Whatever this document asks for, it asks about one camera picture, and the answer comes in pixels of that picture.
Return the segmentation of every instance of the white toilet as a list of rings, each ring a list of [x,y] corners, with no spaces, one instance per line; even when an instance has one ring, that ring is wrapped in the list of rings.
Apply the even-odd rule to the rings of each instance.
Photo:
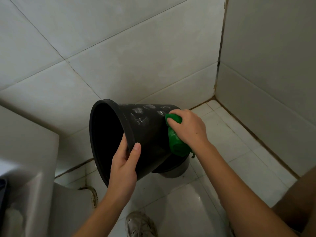
[[[20,224],[25,237],[69,237],[92,213],[96,197],[89,189],[54,183],[59,136],[0,106],[0,178],[11,190],[0,237]]]

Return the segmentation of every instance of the white tiled floor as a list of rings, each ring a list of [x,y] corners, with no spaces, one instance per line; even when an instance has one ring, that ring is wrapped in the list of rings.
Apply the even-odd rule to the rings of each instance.
[[[211,100],[193,111],[205,122],[208,138],[223,158],[269,206],[295,182],[219,103]],[[91,185],[99,199],[106,193],[94,161],[56,182],[70,188]],[[160,236],[225,236],[225,210],[197,158],[190,158],[190,166],[181,177],[166,179],[150,173],[139,180],[110,236],[126,236],[124,218],[135,210],[144,211],[155,221]]]

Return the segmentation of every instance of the green sponge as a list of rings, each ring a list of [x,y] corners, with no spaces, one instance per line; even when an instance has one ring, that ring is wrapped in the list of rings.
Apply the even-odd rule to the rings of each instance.
[[[166,124],[168,126],[169,147],[173,154],[178,156],[186,156],[193,153],[192,149],[177,136],[176,132],[169,126],[167,119],[171,118],[178,123],[182,122],[182,118],[176,114],[166,114]]]

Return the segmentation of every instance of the shoe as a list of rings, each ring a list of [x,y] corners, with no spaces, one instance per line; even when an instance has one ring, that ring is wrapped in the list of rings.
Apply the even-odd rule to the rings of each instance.
[[[128,237],[158,237],[155,223],[142,212],[130,213],[125,225]]]

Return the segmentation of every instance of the finger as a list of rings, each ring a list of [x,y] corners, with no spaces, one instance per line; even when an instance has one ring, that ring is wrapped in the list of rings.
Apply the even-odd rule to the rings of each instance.
[[[123,155],[125,156],[126,150],[127,150],[127,140],[126,140],[125,133],[123,133],[121,143],[119,144],[116,153],[119,154],[118,156],[123,156]]]
[[[184,115],[186,115],[186,111],[180,110],[180,109],[174,109],[169,112],[169,114],[176,114],[184,118]]]
[[[174,130],[175,132],[177,132],[179,130],[179,128],[181,127],[181,124],[179,124],[178,122],[176,122],[172,118],[168,118],[167,122],[168,122],[169,126],[172,128],[172,130]]]
[[[140,143],[135,143],[130,156],[128,157],[127,163],[133,170],[135,170],[136,168],[136,164],[138,162],[138,159],[140,157],[140,153],[141,153],[142,147],[140,145]]]

